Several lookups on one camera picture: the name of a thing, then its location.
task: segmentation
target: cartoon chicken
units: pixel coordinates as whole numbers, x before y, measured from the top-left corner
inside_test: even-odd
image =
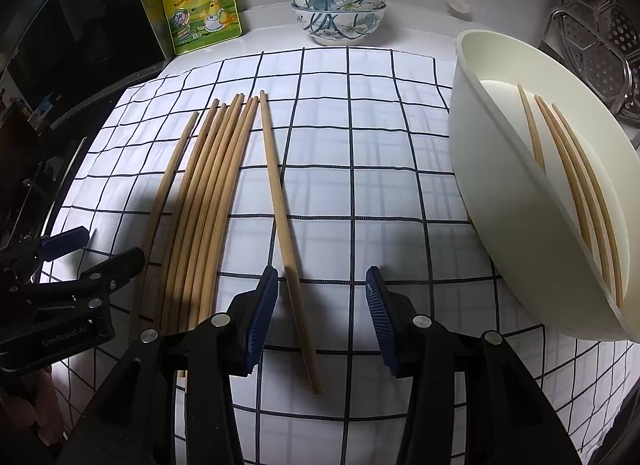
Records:
[[[205,24],[207,31],[218,31],[226,28],[233,21],[233,16],[222,7],[220,0],[210,0]]]

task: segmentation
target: large white bowl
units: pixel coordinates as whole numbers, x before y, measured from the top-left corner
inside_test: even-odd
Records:
[[[368,12],[313,12],[293,5],[296,22],[323,46],[356,45],[380,26],[386,7]]]
[[[386,0],[291,0],[293,6],[301,10],[316,12],[362,12],[379,10]]]
[[[581,339],[639,342],[640,265],[628,265],[619,309],[566,202],[483,83],[521,83],[558,105],[610,179],[628,236],[628,248],[625,239],[619,247],[633,263],[640,260],[640,161],[625,133],[577,77],[521,41],[471,30],[458,36],[456,52],[451,162],[469,216],[498,271],[551,328]]]

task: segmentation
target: porcelain bowl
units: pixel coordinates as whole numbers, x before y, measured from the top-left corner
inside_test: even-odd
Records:
[[[296,22],[323,46],[356,45],[375,32],[386,6],[368,12],[314,12],[291,5]]]
[[[291,0],[296,8],[316,12],[362,12],[379,10],[386,0]]]

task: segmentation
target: checkered cloth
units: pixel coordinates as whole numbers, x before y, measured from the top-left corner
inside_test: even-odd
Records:
[[[390,464],[411,379],[383,366],[364,278],[377,265],[389,288],[447,328],[504,334],[585,458],[636,381],[631,343],[563,336],[532,318],[507,288],[468,223],[448,153],[454,64],[375,48],[305,48],[229,58],[125,91],[73,181],[53,234],[84,225],[91,241],[44,266],[44,281],[75,279],[140,244],[162,174],[193,111],[264,90],[270,98],[302,287],[326,392],[311,394],[290,313],[276,304],[260,364],[231,378],[247,463]],[[176,173],[150,257],[155,290],[180,180]],[[250,135],[231,210],[216,309],[254,289],[266,264],[284,275],[260,120]],[[111,296],[116,337],[54,366],[65,421],[81,416],[127,348],[132,284]],[[153,293],[141,329],[154,314]],[[456,377],[452,463],[465,452],[465,393]],[[183,464],[184,384],[175,437]]]

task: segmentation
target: chopstick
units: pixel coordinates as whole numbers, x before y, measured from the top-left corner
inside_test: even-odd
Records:
[[[533,145],[533,158],[538,162],[542,171],[546,173],[545,156],[542,153],[542,144],[540,143],[540,135],[538,135],[536,120],[533,117],[533,112],[531,111],[527,94],[524,92],[524,89],[522,89],[522,84],[518,84],[518,91],[520,92],[520,99],[524,106],[524,114],[527,117],[527,125],[529,125],[529,134],[531,135],[531,143]]]
[[[184,126],[182,134],[178,139],[178,143],[175,144],[174,152],[171,155],[169,164],[167,165],[166,169],[164,169],[164,174],[162,174],[162,180],[160,181],[160,187],[158,188],[158,192],[156,193],[156,199],[153,206],[151,207],[151,212],[149,213],[149,218],[146,222],[145,237],[143,238],[141,246],[142,251],[145,254],[145,264],[142,268],[142,272],[140,272],[138,276],[136,276],[134,284],[133,305],[131,307],[131,323],[129,325],[130,341],[138,336],[138,330],[140,326],[140,309],[142,308],[142,296],[145,287],[146,270],[148,269],[149,255],[154,243],[154,238],[156,237],[156,231],[158,230],[160,214],[162,213],[164,203],[166,202],[166,198],[169,194],[171,183],[174,181],[175,170],[178,168],[180,160],[184,155],[187,141],[191,136],[191,131],[193,130],[193,126],[196,123],[197,117],[198,112],[194,111],[191,114],[191,118],[187,122],[187,125]]]
[[[242,122],[238,143],[236,143],[236,148],[226,174],[225,186],[222,190],[222,196],[220,196],[220,203],[218,204],[218,210],[215,215],[215,224],[207,252],[207,263],[202,278],[200,305],[195,301],[191,303],[190,319],[197,318],[198,322],[204,321],[211,315],[217,299],[216,276],[218,274],[220,259],[222,258],[222,245],[228,223],[229,209],[231,208],[234,189],[236,188],[236,181],[238,180],[242,155],[244,155],[249,133],[251,132],[251,126],[255,120],[255,112],[258,108],[258,97],[254,96],[251,102],[247,104],[249,105],[249,111],[244,116],[244,122]]]
[[[571,196],[574,200],[575,211],[578,214],[578,225],[580,226],[580,233],[582,235],[582,240],[591,250],[591,235],[589,233],[589,222],[587,220],[587,214],[584,210],[584,203],[582,202],[582,196],[580,194],[580,186],[578,185],[578,181],[576,178],[576,170],[573,166],[571,159],[567,153],[567,149],[562,143],[560,134],[556,130],[554,126],[554,118],[552,116],[551,110],[547,107],[545,101],[539,96],[535,96],[536,103],[542,112],[542,116],[545,119],[546,126],[549,128],[551,132],[551,136],[554,139],[554,143],[556,144],[556,149],[558,150],[558,155],[560,156],[560,160],[562,161],[562,167],[564,167],[564,173],[566,174],[567,181],[569,183],[569,189],[571,191]]]
[[[552,107],[554,108],[554,111],[558,114],[558,117],[560,118],[562,125],[564,125],[564,128],[566,129],[567,133],[571,137],[571,140],[574,143],[576,150],[578,151],[578,155],[580,156],[580,159],[584,164],[584,168],[586,169],[587,174],[589,175],[589,180],[591,181],[593,190],[595,191],[596,199],[598,200],[598,205],[600,206],[600,211],[602,212],[602,218],[604,219],[604,225],[607,231],[607,238],[609,240],[609,248],[611,251],[611,259],[613,263],[613,278],[614,278],[614,286],[615,286],[614,296],[616,299],[616,305],[620,308],[622,307],[622,304],[623,304],[622,270],[620,269],[620,254],[618,253],[618,245],[616,243],[616,233],[613,230],[613,225],[611,223],[611,216],[609,215],[609,209],[607,208],[607,202],[604,199],[602,188],[600,187],[598,178],[596,177],[593,171],[593,167],[589,162],[589,158],[587,158],[587,155],[585,154],[584,149],[580,144],[580,141],[575,136],[574,130],[571,128],[571,126],[569,125],[569,122],[567,122],[566,118],[564,117],[560,109],[558,109],[558,106],[556,106],[555,104],[552,104]],[[602,263],[602,267],[603,267],[602,273],[604,277],[604,267],[605,266],[607,267],[607,273],[608,273],[609,261],[607,260],[606,265],[605,263],[603,263],[602,252],[600,252],[600,261]],[[609,289],[611,289],[610,275],[608,277],[608,281],[609,282],[607,282],[607,277],[605,277],[605,282],[608,284]]]
[[[202,148],[202,152],[198,158],[196,169],[189,182],[189,187],[186,192],[184,205],[180,212],[180,219],[178,220],[178,226],[176,228],[173,245],[169,248],[166,247],[164,257],[162,259],[163,273],[159,283],[159,292],[164,295],[164,301],[162,302],[162,315],[160,316],[159,329],[162,334],[168,333],[169,318],[171,310],[174,307],[174,288],[175,288],[175,276],[178,266],[178,256],[182,248],[184,236],[187,228],[187,222],[191,214],[196,200],[196,190],[200,181],[202,180],[202,174],[206,168],[206,162],[209,158],[209,154],[216,143],[216,138],[220,137],[221,129],[225,127],[225,119],[228,108],[226,104],[222,104],[216,117],[214,124],[216,130],[209,131],[207,139]]]
[[[154,315],[154,328],[156,330],[160,330],[161,319],[162,319],[162,306],[164,304],[165,293],[164,286],[166,283],[166,278],[169,270],[169,263],[171,261],[171,253],[174,245],[175,236],[177,233],[178,222],[180,220],[180,215],[182,213],[183,207],[186,205],[187,201],[187,193],[190,188],[191,179],[195,176],[196,179],[200,177],[202,173],[202,167],[198,164],[200,161],[200,155],[205,150],[206,140],[209,140],[209,144],[212,143],[213,137],[215,137],[218,128],[220,127],[220,114],[216,113],[216,109],[218,109],[219,101],[218,99],[214,99],[209,108],[209,112],[207,113],[207,117],[202,124],[202,128],[200,129],[200,133],[198,135],[198,139],[196,140],[195,145],[193,146],[193,151],[191,151],[191,156],[189,158],[189,162],[187,164],[187,168],[184,171],[184,175],[182,176],[182,181],[180,182],[180,190],[178,191],[178,197],[176,198],[174,204],[174,212],[171,216],[171,222],[169,224],[169,230],[167,232],[167,238],[164,244],[164,251],[162,252],[162,263],[161,263],[161,276],[158,286],[158,295],[156,297],[156,314]]]
[[[230,108],[227,108],[225,113],[225,124],[221,127],[216,139],[211,147],[209,156],[207,157],[206,165],[202,172],[202,178],[198,182],[196,193],[193,199],[193,206],[191,207],[189,218],[186,222],[184,230],[184,238],[182,240],[182,246],[178,254],[175,252],[172,254],[172,259],[177,259],[177,265],[175,270],[175,280],[173,282],[172,297],[174,300],[171,303],[171,310],[169,315],[168,324],[166,326],[167,333],[176,333],[178,328],[178,320],[180,316],[180,310],[182,308],[182,301],[190,301],[190,297],[184,296],[184,283],[186,278],[187,266],[189,263],[189,256],[191,254],[191,248],[193,246],[194,237],[196,236],[196,224],[200,209],[203,206],[208,206],[210,200],[210,192],[212,187],[209,185],[209,179],[212,175],[217,177],[215,171],[216,160],[224,156],[226,148],[231,137],[231,134],[236,127],[236,120],[240,112],[240,105],[244,101],[244,95],[239,95],[234,99],[234,103]]]
[[[315,395],[324,392],[316,359],[316,350],[311,337],[311,331],[306,322],[305,305],[300,287],[300,273],[296,262],[296,253],[289,230],[289,219],[284,201],[284,193],[280,185],[280,171],[278,170],[278,152],[273,136],[273,123],[271,111],[264,91],[260,92],[260,113],[262,115],[262,134],[264,136],[264,150],[267,158],[267,171],[269,172],[269,185],[271,187],[271,200],[280,243],[280,252],[284,263],[284,271],[287,277],[287,289],[289,301],[293,312],[293,321],[298,332],[302,358],[305,363],[306,375],[311,389]]]
[[[190,315],[191,304],[200,304],[202,297],[202,280],[204,277],[204,265],[207,262],[209,254],[209,245],[213,234],[214,223],[220,204],[220,198],[225,187],[226,175],[229,174],[230,165],[236,152],[236,145],[241,140],[242,124],[246,121],[247,115],[251,111],[253,101],[249,101],[244,106],[242,115],[238,120],[238,125],[233,131],[233,135],[229,141],[228,147],[223,156],[216,156],[214,169],[211,172],[211,178],[207,184],[207,193],[210,191],[210,199],[207,207],[202,206],[198,216],[196,226],[196,237],[191,247],[191,255],[187,267],[186,281],[184,284],[184,296],[189,297],[188,301],[182,301],[180,310],[180,331],[193,329],[197,324],[197,316]]]
[[[562,145],[564,145],[564,148],[566,149],[567,154],[569,155],[571,163],[574,166],[575,172],[578,176],[578,182],[580,183],[580,187],[582,188],[584,197],[587,200],[587,206],[589,209],[589,214],[591,216],[591,222],[593,223],[593,230],[596,234],[596,244],[598,246],[598,255],[600,256],[600,265],[602,267],[602,277],[604,279],[605,284],[607,285],[607,288],[609,288],[609,290],[612,291],[611,273],[609,270],[609,254],[607,254],[607,246],[605,244],[605,239],[604,239],[604,228],[602,226],[602,222],[600,221],[600,216],[598,215],[598,207],[596,205],[595,200],[593,199],[593,194],[591,194],[591,189],[587,181],[587,176],[585,174],[585,171],[582,165],[580,164],[580,161],[578,161],[578,155],[576,154],[577,143],[576,141],[573,140],[573,137],[569,138],[567,136],[566,132],[564,131],[564,128],[562,128],[562,126],[558,122],[558,119],[556,119],[556,116],[550,111],[550,109],[548,109],[548,106],[546,109],[549,112],[549,117],[551,118],[553,127],[558,132],[558,136],[562,141]]]

